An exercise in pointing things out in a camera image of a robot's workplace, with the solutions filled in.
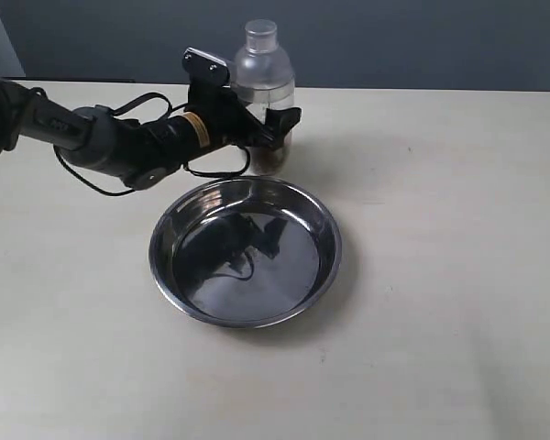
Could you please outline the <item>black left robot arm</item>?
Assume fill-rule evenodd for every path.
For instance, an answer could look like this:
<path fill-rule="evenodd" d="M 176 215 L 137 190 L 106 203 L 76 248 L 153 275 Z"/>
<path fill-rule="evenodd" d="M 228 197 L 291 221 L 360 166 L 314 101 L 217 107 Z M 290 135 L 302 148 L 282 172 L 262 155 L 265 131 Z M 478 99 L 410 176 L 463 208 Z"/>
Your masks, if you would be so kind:
<path fill-rule="evenodd" d="M 281 149 L 302 115 L 298 107 L 270 109 L 259 120 L 231 89 L 195 80 L 187 103 L 169 106 L 159 118 L 141 123 L 125 117 L 161 97 L 151 92 L 117 109 L 96 105 L 69 110 L 40 87 L 0 79 L 0 155 L 14 150 L 19 138 L 33 138 L 50 144 L 72 176 L 78 169 L 112 176 L 130 194 L 187 171 L 192 161 L 227 146 L 247 156 L 252 149 Z"/>

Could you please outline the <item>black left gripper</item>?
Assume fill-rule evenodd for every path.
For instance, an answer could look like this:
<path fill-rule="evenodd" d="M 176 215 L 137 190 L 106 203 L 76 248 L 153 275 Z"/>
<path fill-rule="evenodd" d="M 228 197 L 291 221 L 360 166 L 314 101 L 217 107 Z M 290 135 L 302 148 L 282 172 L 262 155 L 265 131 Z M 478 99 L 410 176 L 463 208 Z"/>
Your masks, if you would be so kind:
<path fill-rule="evenodd" d="M 164 164 L 182 166 L 230 145 L 281 148 L 301 117 L 299 107 L 269 108 L 263 124 L 231 88 L 192 82 L 187 102 L 164 114 Z"/>

